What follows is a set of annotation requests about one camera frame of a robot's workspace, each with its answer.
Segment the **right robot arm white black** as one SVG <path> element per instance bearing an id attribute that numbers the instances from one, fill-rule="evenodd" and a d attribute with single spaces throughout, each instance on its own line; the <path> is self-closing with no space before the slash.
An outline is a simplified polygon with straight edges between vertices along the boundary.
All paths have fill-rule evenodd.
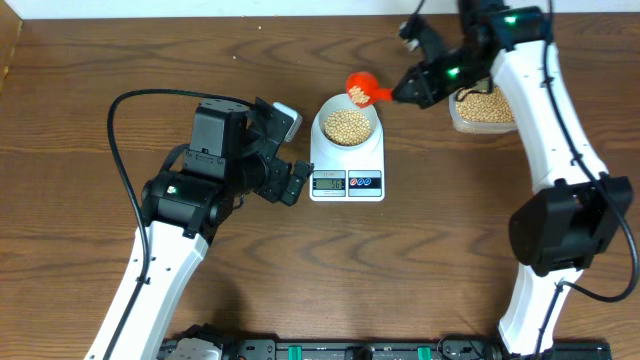
<path id="1" fill-rule="evenodd" d="M 531 174 L 532 198 L 510 218 L 518 273 L 498 324 L 506 359 L 536 359 L 553 345 L 553 329 L 570 292 L 617 232 L 629 233 L 625 214 L 634 192 L 612 176 L 581 127 L 564 84 L 553 13 L 501 1 L 458 5 L 463 42 L 448 49 L 413 13 L 400 38 L 423 53 L 391 97 L 421 108 L 481 81 L 504 95 Z"/>

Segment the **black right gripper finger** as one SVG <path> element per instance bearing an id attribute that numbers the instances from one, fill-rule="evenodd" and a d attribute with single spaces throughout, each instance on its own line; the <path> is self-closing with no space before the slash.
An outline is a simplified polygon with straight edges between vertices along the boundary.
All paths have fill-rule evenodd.
<path id="1" fill-rule="evenodd" d="M 409 69 L 392 90 L 393 98 L 418 98 L 421 84 L 414 69 Z"/>
<path id="2" fill-rule="evenodd" d="M 392 98 L 396 103 L 417 106 L 420 109 L 424 109 L 424 101 L 420 95 L 393 93 Z"/>

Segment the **red measuring scoop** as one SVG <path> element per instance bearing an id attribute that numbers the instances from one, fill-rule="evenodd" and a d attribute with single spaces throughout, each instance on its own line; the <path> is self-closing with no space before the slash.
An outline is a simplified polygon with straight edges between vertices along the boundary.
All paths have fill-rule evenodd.
<path id="1" fill-rule="evenodd" d="M 352 73 L 346 81 L 346 93 L 352 103 L 365 108 L 380 101 L 393 100 L 392 90 L 382 88 L 377 78 L 369 72 Z"/>

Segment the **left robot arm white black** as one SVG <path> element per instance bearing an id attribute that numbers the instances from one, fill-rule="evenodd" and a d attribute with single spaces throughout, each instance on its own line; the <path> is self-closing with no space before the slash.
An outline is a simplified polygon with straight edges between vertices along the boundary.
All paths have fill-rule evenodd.
<path id="1" fill-rule="evenodd" d="M 297 202 L 313 166 L 276 154 L 301 123 L 281 103 L 200 102 L 190 142 L 170 152 L 134 201 L 130 260 L 88 358 L 155 358 L 189 279 L 242 197 Z"/>

